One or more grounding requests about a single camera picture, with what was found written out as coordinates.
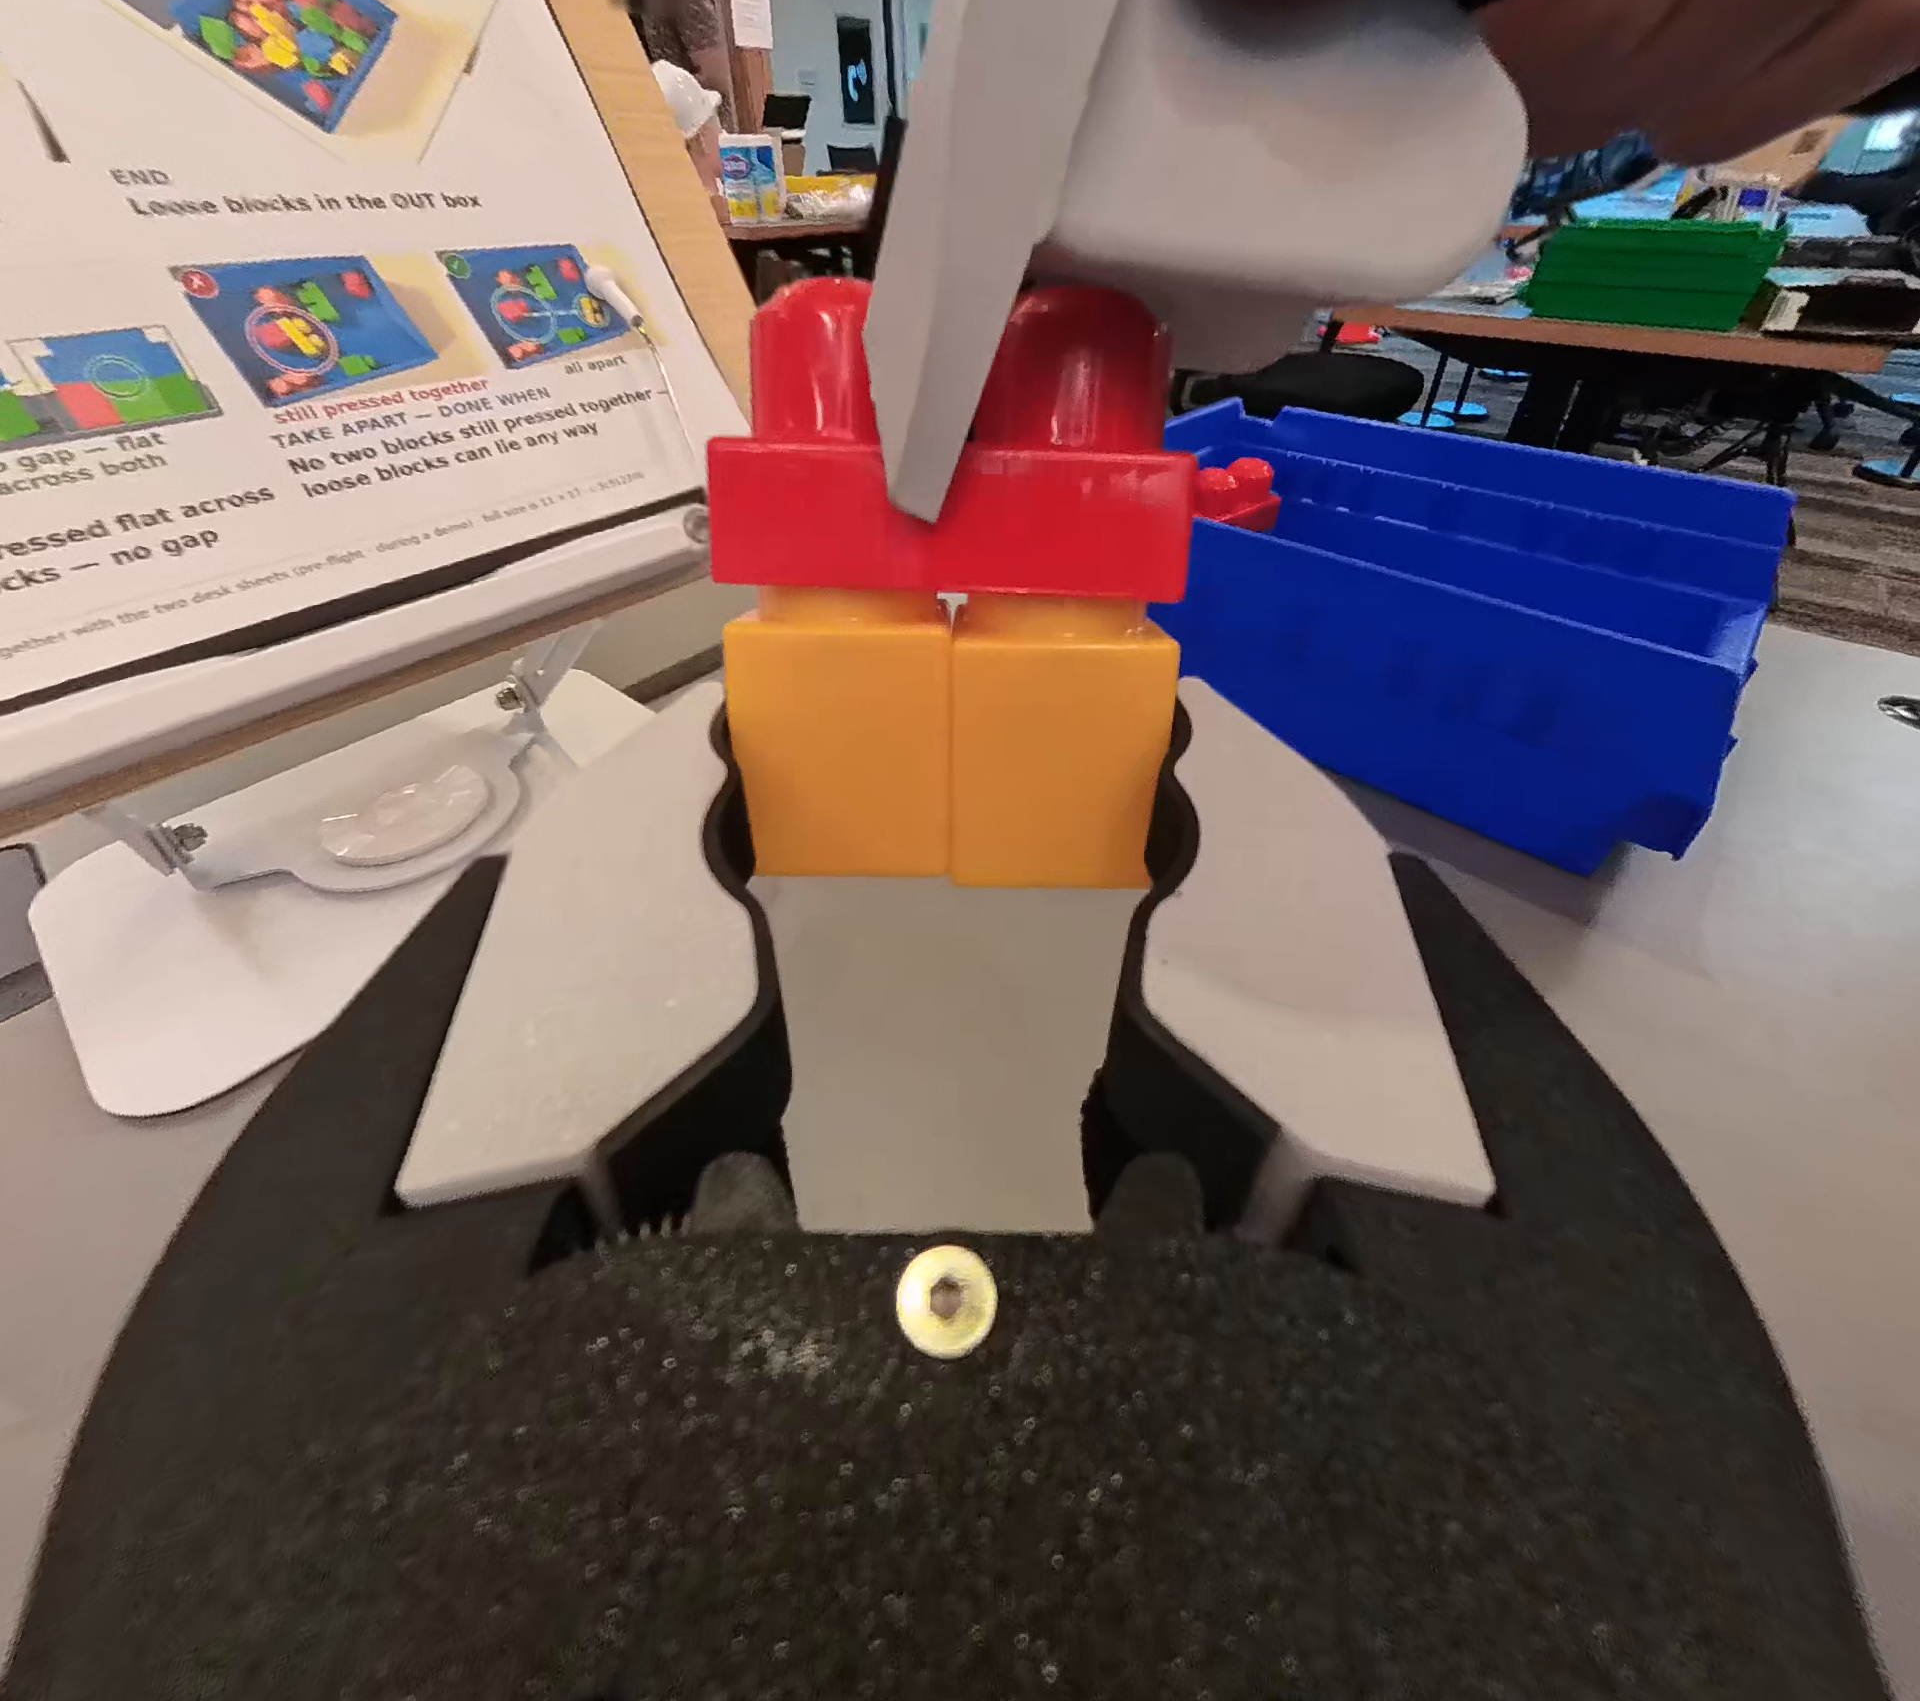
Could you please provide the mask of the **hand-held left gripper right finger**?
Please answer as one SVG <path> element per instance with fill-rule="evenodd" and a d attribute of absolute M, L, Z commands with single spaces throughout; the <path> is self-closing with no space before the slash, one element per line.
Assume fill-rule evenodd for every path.
<path fill-rule="evenodd" d="M 1381 831 L 1203 680 L 1179 684 L 1083 1173 L 1172 1155 L 1203 1223 L 1294 1234 L 1325 1184 L 1485 1211 L 1498 1184 Z"/>

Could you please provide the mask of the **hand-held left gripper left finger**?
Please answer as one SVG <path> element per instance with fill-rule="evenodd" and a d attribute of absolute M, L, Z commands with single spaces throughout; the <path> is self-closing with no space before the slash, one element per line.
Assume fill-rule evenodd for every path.
<path fill-rule="evenodd" d="M 794 1202 L 794 1065 L 719 680 L 569 777 L 508 853 L 397 1174 L 409 1208 L 527 1189 L 605 1238 L 692 1214 L 713 1161 Z"/>

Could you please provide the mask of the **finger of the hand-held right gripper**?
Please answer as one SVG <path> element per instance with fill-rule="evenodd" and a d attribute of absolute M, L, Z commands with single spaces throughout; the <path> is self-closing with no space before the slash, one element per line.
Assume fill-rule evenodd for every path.
<path fill-rule="evenodd" d="M 864 325 L 884 489 L 936 522 L 1119 0 L 932 0 Z"/>

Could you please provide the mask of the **blue plastic bin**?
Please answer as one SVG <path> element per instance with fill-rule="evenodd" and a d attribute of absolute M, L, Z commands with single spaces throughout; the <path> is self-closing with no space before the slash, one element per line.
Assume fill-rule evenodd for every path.
<path fill-rule="evenodd" d="M 1260 461 L 1157 611 L 1184 670 L 1321 768 L 1567 873 L 1707 828 L 1793 540 L 1789 489 L 1235 400 L 1167 425 Z"/>

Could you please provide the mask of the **yellow one-stud building block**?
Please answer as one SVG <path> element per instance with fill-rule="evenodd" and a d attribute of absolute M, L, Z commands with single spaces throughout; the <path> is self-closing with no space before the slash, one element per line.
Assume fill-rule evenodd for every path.
<path fill-rule="evenodd" d="M 1141 891 L 1180 646 L 1137 600 L 975 592 L 953 633 L 950 877 Z"/>
<path fill-rule="evenodd" d="M 926 591 L 760 585 L 724 630 L 756 873 L 950 871 L 953 627 Z"/>

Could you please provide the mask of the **red two-stud building block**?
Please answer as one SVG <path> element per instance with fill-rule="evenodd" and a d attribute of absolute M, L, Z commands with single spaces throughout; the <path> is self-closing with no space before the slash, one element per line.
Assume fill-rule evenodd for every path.
<path fill-rule="evenodd" d="M 1267 534 L 1274 528 L 1281 506 L 1277 468 L 1260 457 L 1240 457 L 1230 464 L 1196 471 L 1193 486 L 1196 522 Z"/>
<path fill-rule="evenodd" d="M 751 433 L 710 440 L 727 585 L 1174 603 L 1196 461 L 1164 445 L 1164 329 L 1132 296 L 1068 284 L 1009 319 L 940 514 L 890 498 L 864 344 L 872 288 L 802 279 L 751 325 Z"/>

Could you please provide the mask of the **brown wooden table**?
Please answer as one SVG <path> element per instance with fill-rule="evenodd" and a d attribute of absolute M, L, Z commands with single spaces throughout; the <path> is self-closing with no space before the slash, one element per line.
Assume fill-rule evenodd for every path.
<path fill-rule="evenodd" d="M 869 218 L 870 211 L 857 207 L 816 216 L 727 223 L 723 232 L 746 284 L 760 298 L 792 279 L 818 275 L 870 279 L 875 245 L 869 236 Z"/>

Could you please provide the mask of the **white document stand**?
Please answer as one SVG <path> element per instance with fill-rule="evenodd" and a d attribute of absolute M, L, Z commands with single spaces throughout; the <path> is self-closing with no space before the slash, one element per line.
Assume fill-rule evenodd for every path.
<path fill-rule="evenodd" d="M 605 23 L 631 94 L 665 107 L 626 6 L 548 3 L 743 411 L 583 60 Z M 99 841 L 31 907 L 95 1105 L 187 1113 L 318 1037 L 468 864 L 510 847 L 612 708 L 576 677 L 597 623 L 706 554 L 708 472 L 624 528 L 5 710 L 5 821 L 46 809 Z"/>

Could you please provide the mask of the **black round chair seat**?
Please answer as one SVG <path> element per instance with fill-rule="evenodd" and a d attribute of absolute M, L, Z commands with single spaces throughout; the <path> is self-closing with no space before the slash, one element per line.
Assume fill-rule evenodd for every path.
<path fill-rule="evenodd" d="M 1424 373 L 1407 363 L 1343 351 L 1288 353 L 1242 374 L 1182 369 L 1172 380 L 1169 417 L 1237 400 L 1258 419 L 1300 408 L 1375 422 L 1401 420 L 1426 399 L 1429 386 Z"/>

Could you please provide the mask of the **green plastic bin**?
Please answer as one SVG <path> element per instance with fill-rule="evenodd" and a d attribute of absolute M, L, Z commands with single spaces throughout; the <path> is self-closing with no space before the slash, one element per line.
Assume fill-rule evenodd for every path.
<path fill-rule="evenodd" d="M 1519 298 L 1542 320 L 1729 334 L 1740 330 L 1749 311 L 1770 295 L 1773 282 L 1767 279 L 1740 282 L 1731 290 L 1668 290 L 1643 284 L 1555 284 L 1534 277 Z"/>
<path fill-rule="evenodd" d="M 1791 231 L 1759 221 L 1572 218 L 1542 245 L 1537 270 L 1733 270 L 1780 262 Z"/>
<path fill-rule="evenodd" d="M 1641 302 L 1693 307 L 1680 325 L 1707 325 L 1704 309 L 1745 307 L 1767 284 L 1776 248 L 1546 248 L 1521 296 L 1544 316 L 1652 323 L 1652 314 L 1608 314 Z"/>

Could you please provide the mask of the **printed instruction sheet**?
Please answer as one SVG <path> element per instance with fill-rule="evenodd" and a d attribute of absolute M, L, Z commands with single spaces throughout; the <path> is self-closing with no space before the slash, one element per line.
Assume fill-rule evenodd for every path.
<path fill-rule="evenodd" d="M 706 486 L 548 0 L 2 0 L 5 710 Z"/>

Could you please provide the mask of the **black and white tray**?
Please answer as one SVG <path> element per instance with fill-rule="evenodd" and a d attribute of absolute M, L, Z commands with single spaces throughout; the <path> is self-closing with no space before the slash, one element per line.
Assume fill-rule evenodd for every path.
<path fill-rule="evenodd" d="M 1761 319 L 1770 337 L 1915 344 L 1919 279 L 1902 270 L 1785 270 Z"/>

